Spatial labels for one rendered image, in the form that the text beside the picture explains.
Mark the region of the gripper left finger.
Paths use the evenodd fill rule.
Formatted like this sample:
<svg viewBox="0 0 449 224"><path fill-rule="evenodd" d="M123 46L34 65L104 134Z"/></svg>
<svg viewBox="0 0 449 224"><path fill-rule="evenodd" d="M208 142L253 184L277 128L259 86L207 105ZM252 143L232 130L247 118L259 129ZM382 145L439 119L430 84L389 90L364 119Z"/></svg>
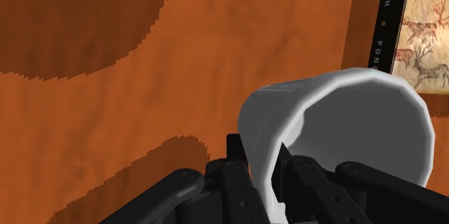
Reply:
<svg viewBox="0 0 449 224"><path fill-rule="evenodd" d="M226 147L205 174L175 170L99 224L270 224L240 135L227 135Z"/></svg>

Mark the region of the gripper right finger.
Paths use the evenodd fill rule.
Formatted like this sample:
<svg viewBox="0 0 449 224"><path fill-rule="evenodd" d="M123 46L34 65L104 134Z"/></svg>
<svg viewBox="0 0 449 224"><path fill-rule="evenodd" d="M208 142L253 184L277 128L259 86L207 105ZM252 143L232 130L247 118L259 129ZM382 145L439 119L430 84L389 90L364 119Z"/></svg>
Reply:
<svg viewBox="0 0 449 224"><path fill-rule="evenodd" d="M271 181L288 224L449 224L449 197L353 161L327 171L281 146Z"/></svg>

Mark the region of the white cup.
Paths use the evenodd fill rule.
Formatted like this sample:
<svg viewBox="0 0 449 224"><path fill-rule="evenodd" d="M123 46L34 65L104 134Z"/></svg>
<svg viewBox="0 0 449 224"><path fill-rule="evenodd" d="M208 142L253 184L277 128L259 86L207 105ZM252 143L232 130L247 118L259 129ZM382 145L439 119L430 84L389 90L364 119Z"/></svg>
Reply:
<svg viewBox="0 0 449 224"><path fill-rule="evenodd" d="M371 68L264 86L244 102L237 124L271 224L287 224L271 182L282 147L329 171L355 161L421 187L432 172L427 105L404 79Z"/></svg>

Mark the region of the book with cave painting cover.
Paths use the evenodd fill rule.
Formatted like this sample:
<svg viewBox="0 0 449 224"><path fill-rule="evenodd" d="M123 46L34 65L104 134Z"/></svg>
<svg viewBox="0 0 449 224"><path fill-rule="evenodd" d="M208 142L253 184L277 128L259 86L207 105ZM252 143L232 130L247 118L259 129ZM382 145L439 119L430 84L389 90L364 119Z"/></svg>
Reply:
<svg viewBox="0 0 449 224"><path fill-rule="evenodd" d="M449 94L449 0L380 0L368 67Z"/></svg>

